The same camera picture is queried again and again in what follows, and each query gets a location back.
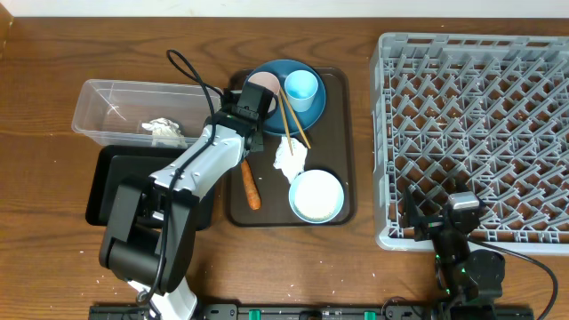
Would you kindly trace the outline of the orange carrot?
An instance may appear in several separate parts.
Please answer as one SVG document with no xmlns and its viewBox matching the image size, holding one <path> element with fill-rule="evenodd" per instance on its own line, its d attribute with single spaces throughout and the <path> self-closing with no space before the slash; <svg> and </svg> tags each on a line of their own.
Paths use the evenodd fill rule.
<svg viewBox="0 0 569 320">
<path fill-rule="evenodd" d="M 246 160 L 241 163 L 241 172 L 244 183 L 244 192 L 247 198 L 249 207 L 256 211 L 261 207 L 261 199 L 259 191 L 255 185 L 254 178 L 252 176 L 252 171 L 250 165 Z"/>
</svg>

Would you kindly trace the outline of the white paper napkin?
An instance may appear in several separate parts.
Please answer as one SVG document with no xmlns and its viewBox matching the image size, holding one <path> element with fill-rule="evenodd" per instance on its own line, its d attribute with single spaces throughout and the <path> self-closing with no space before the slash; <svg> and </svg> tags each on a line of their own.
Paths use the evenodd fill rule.
<svg viewBox="0 0 569 320">
<path fill-rule="evenodd" d="M 275 169 L 280 170 L 288 182 L 292 184 L 293 180 L 304 172 L 308 151 L 297 139 L 291 138 L 288 140 L 286 137 L 282 137 L 276 150 L 273 166 Z"/>
</svg>

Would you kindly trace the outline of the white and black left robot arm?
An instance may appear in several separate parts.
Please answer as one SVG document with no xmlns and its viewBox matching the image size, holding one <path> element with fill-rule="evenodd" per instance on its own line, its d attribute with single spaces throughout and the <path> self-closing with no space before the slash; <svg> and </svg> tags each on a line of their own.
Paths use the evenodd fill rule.
<svg viewBox="0 0 569 320">
<path fill-rule="evenodd" d="M 119 184 L 99 261 L 137 290 L 137 302 L 161 319 L 189 319 L 197 297 L 186 272 L 198 208 L 221 176 L 262 146 L 265 116 L 218 111 L 179 158 L 147 178 Z"/>
</svg>

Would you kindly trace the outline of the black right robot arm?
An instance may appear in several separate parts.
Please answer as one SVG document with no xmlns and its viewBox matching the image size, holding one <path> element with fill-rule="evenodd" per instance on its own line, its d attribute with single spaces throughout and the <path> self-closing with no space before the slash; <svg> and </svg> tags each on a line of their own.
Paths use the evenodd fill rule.
<svg viewBox="0 0 569 320">
<path fill-rule="evenodd" d="M 437 281 L 447 293 L 423 318 L 496 319 L 494 300 L 502 295 L 505 259 L 491 250 L 471 250 L 468 239 L 480 224 L 484 202 L 465 186 L 459 186 L 439 214 L 427 216 L 419 212 L 407 188 L 403 206 L 405 225 L 413 228 L 414 240 L 433 244 Z"/>
</svg>

